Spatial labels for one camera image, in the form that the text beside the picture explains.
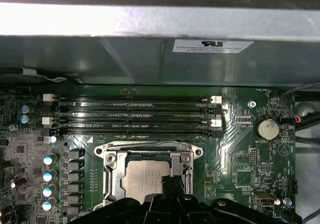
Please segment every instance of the metal panel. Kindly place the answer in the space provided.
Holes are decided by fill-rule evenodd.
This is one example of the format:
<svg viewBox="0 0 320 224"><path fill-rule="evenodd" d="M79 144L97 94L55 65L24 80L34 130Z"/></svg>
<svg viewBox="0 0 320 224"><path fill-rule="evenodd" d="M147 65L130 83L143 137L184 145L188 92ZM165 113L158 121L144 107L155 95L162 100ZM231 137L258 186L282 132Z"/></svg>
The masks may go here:
<svg viewBox="0 0 320 224"><path fill-rule="evenodd" d="M320 40L316 10L0 3L0 15L2 35Z"/></svg>
<svg viewBox="0 0 320 224"><path fill-rule="evenodd" d="M173 45L172 38L2 36L0 67L79 73L88 84L286 86L319 78L319 43L255 41L238 54L176 53Z"/></svg>

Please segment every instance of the wire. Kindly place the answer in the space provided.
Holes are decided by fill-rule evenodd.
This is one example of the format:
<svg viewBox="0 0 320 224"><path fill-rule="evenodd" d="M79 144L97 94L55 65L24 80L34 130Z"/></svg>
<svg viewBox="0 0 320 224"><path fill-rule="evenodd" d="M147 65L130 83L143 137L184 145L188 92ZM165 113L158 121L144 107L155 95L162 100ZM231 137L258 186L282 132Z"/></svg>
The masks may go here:
<svg viewBox="0 0 320 224"><path fill-rule="evenodd" d="M305 143L305 144L314 144L320 145L320 139L318 138L303 138L303 137L295 137L295 142L297 143Z"/></svg>
<svg viewBox="0 0 320 224"><path fill-rule="evenodd" d="M63 82L63 81L67 81L68 79L65 78L65 77L57 77L57 78L48 78L48 77L45 77L43 76L46 80L49 80L49 81L52 81L52 82L55 82L55 83L60 83L60 82Z"/></svg>
<svg viewBox="0 0 320 224"><path fill-rule="evenodd" d="M296 96L294 101L297 102L312 102L312 101L320 101L320 93L317 96Z"/></svg>
<svg viewBox="0 0 320 224"><path fill-rule="evenodd" d="M298 115L295 115L294 119L296 123L301 123L301 118Z"/></svg>
<svg viewBox="0 0 320 224"><path fill-rule="evenodd" d="M295 127L295 131L300 131L300 130L303 130L303 129L306 129L306 128L309 128L309 127L313 127L317 124L320 124L320 119L316 119L314 121L310 121L310 122L305 122L299 126L296 126Z"/></svg>
<svg viewBox="0 0 320 224"><path fill-rule="evenodd" d="M316 218L319 215L320 215L320 209L316 210L314 213L311 213L309 216L305 217L302 220L302 223L307 223L307 222L311 221L312 219Z"/></svg>
<svg viewBox="0 0 320 224"><path fill-rule="evenodd" d="M295 87L293 89L288 90L287 92L285 92L281 97L280 97L280 104L281 106L292 116L295 116L295 113L291 110L290 106L288 106L285 102L285 98L297 91L303 90L303 89L307 89L307 88L314 88L314 87L318 87L320 86L320 82L315 82L315 83L309 83L309 84L304 84L302 86L298 86Z"/></svg>

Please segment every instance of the white sticker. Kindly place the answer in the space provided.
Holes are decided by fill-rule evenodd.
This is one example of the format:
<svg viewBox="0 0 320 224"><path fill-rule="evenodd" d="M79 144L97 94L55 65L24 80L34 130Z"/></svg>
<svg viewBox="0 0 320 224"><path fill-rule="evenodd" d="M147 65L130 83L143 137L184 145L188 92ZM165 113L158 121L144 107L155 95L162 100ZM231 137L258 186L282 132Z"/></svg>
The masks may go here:
<svg viewBox="0 0 320 224"><path fill-rule="evenodd" d="M229 40L197 40L176 39L173 52L177 53L240 53L249 47L253 41Z"/></svg>

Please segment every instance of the black cable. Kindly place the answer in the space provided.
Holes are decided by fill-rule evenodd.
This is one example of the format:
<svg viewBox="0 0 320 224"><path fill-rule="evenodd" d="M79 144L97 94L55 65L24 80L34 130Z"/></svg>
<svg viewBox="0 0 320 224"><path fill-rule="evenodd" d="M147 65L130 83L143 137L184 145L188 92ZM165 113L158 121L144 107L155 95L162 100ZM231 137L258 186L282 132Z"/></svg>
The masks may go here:
<svg viewBox="0 0 320 224"><path fill-rule="evenodd" d="M312 219L316 218L319 215L320 215L320 209L316 210L314 213L311 213L309 216L304 218L302 220L302 223L307 223L307 222L311 221Z"/></svg>
<svg viewBox="0 0 320 224"><path fill-rule="evenodd" d="M305 144L314 144L320 145L320 139L318 138L303 138L303 137L295 137L295 142L297 143L305 143Z"/></svg>
<svg viewBox="0 0 320 224"><path fill-rule="evenodd" d="M306 123L312 122L312 121L315 121L315 120L318 120L318 119L320 119L320 111L319 111L319 112L314 112L314 113L307 114L307 115L303 116L302 119L303 119Z"/></svg>
<svg viewBox="0 0 320 224"><path fill-rule="evenodd" d="M293 110L291 110L290 106L288 106L286 103L285 103L285 97L287 97L288 95L294 93L294 92L297 92L297 91L300 91L300 90L303 90L303 89L307 89L307 88L314 88L314 87L318 87L320 86L320 82L315 82L315 83L309 83L309 84L304 84L302 86L298 86L298 87L295 87L293 89L290 89L288 90L287 92L285 92L283 95L281 95L280 97L280 104L281 106L291 115L291 116L295 116L295 113L293 112Z"/></svg>
<svg viewBox="0 0 320 224"><path fill-rule="evenodd" d="M296 96L294 100L295 102L320 101L320 93L318 94L318 96Z"/></svg>
<svg viewBox="0 0 320 224"><path fill-rule="evenodd" d="M300 130L303 130L303 129L306 129L306 128L309 128L309 127L313 127L313 126L315 126L317 124L320 124L320 119L316 119L314 121L310 121L310 122L304 123L302 125L296 126L295 127L295 131L300 131Z"/></svg>

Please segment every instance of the electrolytic capacitor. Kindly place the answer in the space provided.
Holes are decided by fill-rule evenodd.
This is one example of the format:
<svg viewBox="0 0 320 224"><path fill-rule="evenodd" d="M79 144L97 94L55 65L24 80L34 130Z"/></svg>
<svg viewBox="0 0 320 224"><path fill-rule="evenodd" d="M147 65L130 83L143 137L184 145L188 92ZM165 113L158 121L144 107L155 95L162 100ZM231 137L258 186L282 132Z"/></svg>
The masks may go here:
<svg viewBox="0 0 320 224"><path fill-rule="evenodd" d="M15 132L16 130L18 130L18 125L17 124L10 124L8 128L9 128L9 131Z"/></svg>
<svg viewBox="0 0 320 224"><path fill-rule="evenodd" d="M45 156L43 159L43 163L46 165L51 165L58 159L57 155L54 153L49 154L48 156Z"/></svg>
<svg viewBox="0 0 320 224"><path fill-rule="evenodd" d="M12 162L11 161L4 161L0 163L0 170L3 170L5 168L12 167Z"/></svg>
<svg viewBox="0 0 320 224"><path fill-rule="evenodd" d="M42 204L42 209L44 211L50 211L50 209L55 206L57 203L57 200L55 198L49 198L46 202Z"/></svg>
<svg viewBox="0 0 320 224"><path fill-rule="evenodd" d="M22 114L27 114L27 113L33 113L34 112L34 107L32 105L22 105L20 107L20 112Z"/></svg>
<svg viewBox="0 0 320 224"><path fill-rule="evenodd" d="M26 123L30 124L30 123L32 123L34 120L35 120L35 118L34 118L32 115L30 115L30 114L23 114L23 115L21 115L21 117L20 117L20 122L21 122L22 124L26 124Z"/></svg>
<svg viewBox="0 0 320 224"><path fill-rule="evenodd" d="M22 185L26 184L27 183L27 179L25 177L22 177L22 178L19 178L19 179L13 179L11 180L11 183L10 183L10 188L13 190L13 189L16 189L18 187L21 187Z"/></svg>
<svg viewBox="0 0 320 224"><path fill-rule="evenodd" d="M57 190L57 187L55 184L50 184L47 188L45 188L42 192L42 194L48 198L50 197L53 193L55 193Z"/></svg>
<svg viewBox="0 0 320 224"><path fill-rule="evenodd" d="M14 209L14 207L12 205L6 205L4 208L1 208L0 209L0 218L4 217L6 214L8 214L13 209Z"/></svg>
<svg viewBox="0 0 320 224"><path fill-rule="evenodd" d="M51 169L47 172L44 173L43 175L43 180L45 182L50 182L53 178L55 178L57 176L57 172L54 169Z"/></svg>

